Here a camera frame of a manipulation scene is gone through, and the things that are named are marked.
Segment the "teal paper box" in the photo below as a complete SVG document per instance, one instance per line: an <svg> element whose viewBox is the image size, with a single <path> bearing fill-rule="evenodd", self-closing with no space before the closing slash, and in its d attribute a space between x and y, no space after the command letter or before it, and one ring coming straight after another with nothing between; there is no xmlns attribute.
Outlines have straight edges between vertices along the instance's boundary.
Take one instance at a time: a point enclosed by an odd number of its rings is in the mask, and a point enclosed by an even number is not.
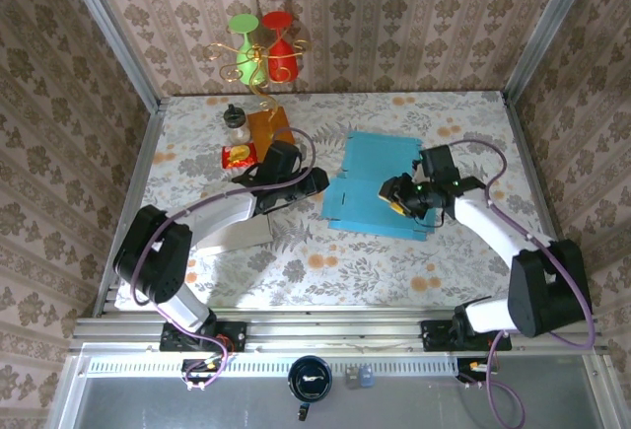
<svg viewBox="0 0 631 429"><path fill-rule="evenodd" d="M324 192L321 217L333 230L424 242L435 231L436 212L423 220L395 213L379 198L383 183L411 171L421 141L362 131L351 132L341 172Z"/></svg>

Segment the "white paper box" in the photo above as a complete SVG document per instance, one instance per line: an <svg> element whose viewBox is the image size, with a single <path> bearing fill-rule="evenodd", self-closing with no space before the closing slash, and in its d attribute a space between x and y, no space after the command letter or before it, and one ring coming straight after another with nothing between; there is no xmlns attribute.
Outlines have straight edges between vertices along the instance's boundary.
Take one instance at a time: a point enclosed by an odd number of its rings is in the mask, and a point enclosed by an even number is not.
<svg viewBox="0 0 631 429"><path fill-rule="evenodd" d="M193 249L201 250L209 255L216 255L227 251L261 246L272 241L270 221L267 216L261 215L214 232L197 242Z"/></svg>

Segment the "red snack packet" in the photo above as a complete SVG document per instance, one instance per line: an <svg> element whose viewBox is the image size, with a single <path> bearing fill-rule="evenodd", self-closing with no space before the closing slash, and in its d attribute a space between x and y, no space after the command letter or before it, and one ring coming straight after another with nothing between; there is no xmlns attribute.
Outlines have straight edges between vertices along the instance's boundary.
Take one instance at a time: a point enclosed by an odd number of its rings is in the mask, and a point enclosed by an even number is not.
<svg viewBox="0 0 631 429"><path fill-rule="evenodd" d="M245 143L241 145L224 146L221 153L222 168L245 168L258 163L255 145Z"/></svg>

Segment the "small glass jar, black lid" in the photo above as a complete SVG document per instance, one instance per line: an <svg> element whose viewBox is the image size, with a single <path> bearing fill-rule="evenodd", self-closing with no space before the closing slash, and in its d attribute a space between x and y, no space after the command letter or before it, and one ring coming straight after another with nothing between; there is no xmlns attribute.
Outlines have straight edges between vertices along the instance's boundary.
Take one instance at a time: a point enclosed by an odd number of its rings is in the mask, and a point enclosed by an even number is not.
<svg viewBox="0 0 631 429"><path fill-rule="evenodd" d="M230 141L234 145L245 144L250 139L250 131L247 126L245 111L233 104L228 104L224 111L223 119L228 128Z"/></svg>

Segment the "floral patterned table cover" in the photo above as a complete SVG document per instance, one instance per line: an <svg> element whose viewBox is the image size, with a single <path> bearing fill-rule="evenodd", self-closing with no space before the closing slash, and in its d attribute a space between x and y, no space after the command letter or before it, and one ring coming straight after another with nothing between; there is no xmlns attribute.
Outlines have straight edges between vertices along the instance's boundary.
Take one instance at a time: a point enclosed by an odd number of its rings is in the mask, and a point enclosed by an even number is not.
<svg viewBox="0 0 631 429"><path fill-rule="evenodd" d="M526 228L541 231L533 193L497 92L281 95L289 123L313 144L307 159L331 177L341 170L354 130L414 137L427 146L454 143L464 176L492 180L493 197ZM250 96L172 98L143 200L178 209L217 193L232 177L221 166L228 104L248 112ZM454 221L424 242L333 230L321 217L322 197L270 215L273 241L209 255L195 251L186 280L212 308L390 305L451 307L482 296L502 297L504 261Z"/></svg>

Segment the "red plastic wine glass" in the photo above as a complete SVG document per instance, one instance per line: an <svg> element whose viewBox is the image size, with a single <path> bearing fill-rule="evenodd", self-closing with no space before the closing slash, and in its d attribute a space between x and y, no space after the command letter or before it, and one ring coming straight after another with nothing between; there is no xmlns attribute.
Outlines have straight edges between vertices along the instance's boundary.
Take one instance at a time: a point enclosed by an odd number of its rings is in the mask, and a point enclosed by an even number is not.
<svg viewBox="0 0 631 429"><path fill-rule="evenodd" d="M285 40L292 21L292 16L284 11L273 11L262 18L263 25L276 35L276 39L267 50L268 73L274 83L290 83L298 76L296 52Z"/></svg>

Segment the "green plastic wine glass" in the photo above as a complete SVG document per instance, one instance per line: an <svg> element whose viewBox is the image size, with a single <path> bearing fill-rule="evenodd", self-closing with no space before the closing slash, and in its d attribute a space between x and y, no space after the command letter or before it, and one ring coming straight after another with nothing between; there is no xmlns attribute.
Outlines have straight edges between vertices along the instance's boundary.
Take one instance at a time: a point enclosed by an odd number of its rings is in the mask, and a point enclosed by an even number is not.
<svg viewBox="0 0 631 429"><path fill-rule="evenodd" d="M259 20L255 15L242 13L235 15L228 23L229 30L243 37L243 43L236 55L236 70L239 81L246 86L260 86L266 82L264 68L260 66L255 56L250 35L259 26Z"/></svg>

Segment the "black power connector block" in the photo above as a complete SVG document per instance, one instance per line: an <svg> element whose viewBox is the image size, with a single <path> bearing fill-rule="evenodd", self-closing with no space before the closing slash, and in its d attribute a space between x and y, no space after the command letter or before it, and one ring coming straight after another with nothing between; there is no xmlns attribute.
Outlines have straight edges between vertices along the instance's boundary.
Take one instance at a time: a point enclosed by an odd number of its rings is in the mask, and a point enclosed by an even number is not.
<svg viewBox="0 0 631 429"><path fill-rule="evenodd" d="M491 369L492 375L496 375L499 370L499 364L496 361L492 361L491 366L488 366L487 357L458 357L456 363L456 379L463 384L482 385L486 381L488 368Z"/></svg>
<svg viewBox="0 0 631 429"><path fill-rule="evenodd" d="M181 378L191 387L205 387L221 367L222 359L184 359L181 364Z"/></svg>

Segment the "black round mug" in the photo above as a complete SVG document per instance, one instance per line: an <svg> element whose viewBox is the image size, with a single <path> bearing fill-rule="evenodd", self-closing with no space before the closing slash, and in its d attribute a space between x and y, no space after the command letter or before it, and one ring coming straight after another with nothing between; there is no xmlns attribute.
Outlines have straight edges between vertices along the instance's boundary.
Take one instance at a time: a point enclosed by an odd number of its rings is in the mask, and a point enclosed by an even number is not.
<svg viewBox="0 0 631 429"><path fill-rule="evenodd" d="M332 372L326 361L314 355L298 358L290 367L287 383L300 402L298 420L304 422L312 404L325 399L332 387Z"/></svg>

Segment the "grey metal lower shelf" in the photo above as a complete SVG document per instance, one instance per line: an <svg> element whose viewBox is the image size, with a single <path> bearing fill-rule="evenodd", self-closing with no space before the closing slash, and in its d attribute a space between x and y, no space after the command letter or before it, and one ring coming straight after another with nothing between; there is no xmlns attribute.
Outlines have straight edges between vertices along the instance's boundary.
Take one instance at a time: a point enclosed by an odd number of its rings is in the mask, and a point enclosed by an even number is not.
<svg viewBox="0 0 631 429"><path fill-rule="evenodd" d="M93 379L69 429L500 429L485 390L452 381L381 378L333 384L306 420L281 378L225 379L188 391L177 379Z"/></svg>

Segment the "aluminium table side rail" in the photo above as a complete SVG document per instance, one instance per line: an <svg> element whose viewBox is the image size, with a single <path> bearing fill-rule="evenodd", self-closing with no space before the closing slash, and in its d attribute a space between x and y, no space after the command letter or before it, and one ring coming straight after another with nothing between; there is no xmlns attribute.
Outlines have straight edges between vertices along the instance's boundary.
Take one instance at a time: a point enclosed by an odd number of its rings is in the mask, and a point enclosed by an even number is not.
<svg viewBox="0 0 631 429"><path fill-rule="evenodd" d="M543 230L538 234L519 227L518 237L524 242L512 258L508 310L523 334L541 334L590 318L590 292L579 247L547 235L554 228L526 136L513 103L502 101Z"/></svg>
<svg viewBox="0 0 631 429"><path fill-rule="evenodd" d="M167 112L170 98L159 101L156 110L150 115L142 144L137 156L134 171L129 183L125 202L113 236L109 255L105 264L105 271L99 288L92 312L93 318L100 318L104 313L107 293L112 285L118 281L118 275L113 269L113 260L122 244L123 239L131 225L137 210L139 209L148 175L156 152L159 137L162 131L164 117Z"/></svg>

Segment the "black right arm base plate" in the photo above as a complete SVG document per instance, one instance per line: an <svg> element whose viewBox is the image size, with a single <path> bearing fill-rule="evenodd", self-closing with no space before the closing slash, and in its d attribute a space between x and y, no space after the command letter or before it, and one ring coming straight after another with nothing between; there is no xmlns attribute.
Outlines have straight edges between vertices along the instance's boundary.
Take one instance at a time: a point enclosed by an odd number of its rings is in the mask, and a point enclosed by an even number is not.
<svg viewBox="0 0 631 429"><path fill-rule="evenodd" d="M423 348L427 352L488 351L498 331L476 333L465 324L448 320L420 322Z"/></svg>

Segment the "aluminium table end rail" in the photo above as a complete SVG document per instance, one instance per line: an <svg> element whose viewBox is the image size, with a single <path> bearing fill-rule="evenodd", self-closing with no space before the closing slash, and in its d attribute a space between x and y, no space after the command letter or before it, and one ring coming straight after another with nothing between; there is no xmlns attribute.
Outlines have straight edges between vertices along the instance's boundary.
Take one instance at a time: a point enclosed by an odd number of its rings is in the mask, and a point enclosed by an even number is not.
<svg viewBox="0 0 631 429"><path fill-rule="evenodd" d="M449 308L309 306L217 308L215 314L222 322L246 323L248 353L394 356L421 353L421 322L447 320L453 311ZM155 312L110 309L97 318L77 321L70 350L155 352L163 322Z"/></svg>

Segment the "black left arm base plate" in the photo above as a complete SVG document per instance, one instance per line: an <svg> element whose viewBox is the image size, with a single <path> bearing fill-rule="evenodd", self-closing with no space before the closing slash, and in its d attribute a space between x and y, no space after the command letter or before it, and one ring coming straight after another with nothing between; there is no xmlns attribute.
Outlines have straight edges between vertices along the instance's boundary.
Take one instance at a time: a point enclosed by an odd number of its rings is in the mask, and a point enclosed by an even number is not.
<svg viewBox="0 0 631 429"><path fill-rule="evenodd" d="M247 324L245 322L218 321L203 326L198 333L222 341L229 352L244 352ZM163 352L219 351L219 347L207 340L193 338L182 333L173 324L163 325L159 349Z"/></svg>

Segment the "aluminium frame post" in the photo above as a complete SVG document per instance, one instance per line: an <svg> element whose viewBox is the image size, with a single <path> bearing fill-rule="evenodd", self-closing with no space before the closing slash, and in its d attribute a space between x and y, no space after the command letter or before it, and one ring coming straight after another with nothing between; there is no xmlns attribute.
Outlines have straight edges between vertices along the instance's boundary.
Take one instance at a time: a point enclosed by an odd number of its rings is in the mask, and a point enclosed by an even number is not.
<svg viewBox="0 0 631 429"><path fill-rule="evenodd" d="M514 104L522 95L575 2L576 0L548 0L504 89L507 102Z"/></svg>
<svg viewBox="0 0 631 429"><path fill-rule="evenodd" d="M150 114L157 113L161 99L127 40L113 9L107 0L83 1L144 106Z"/></svg>

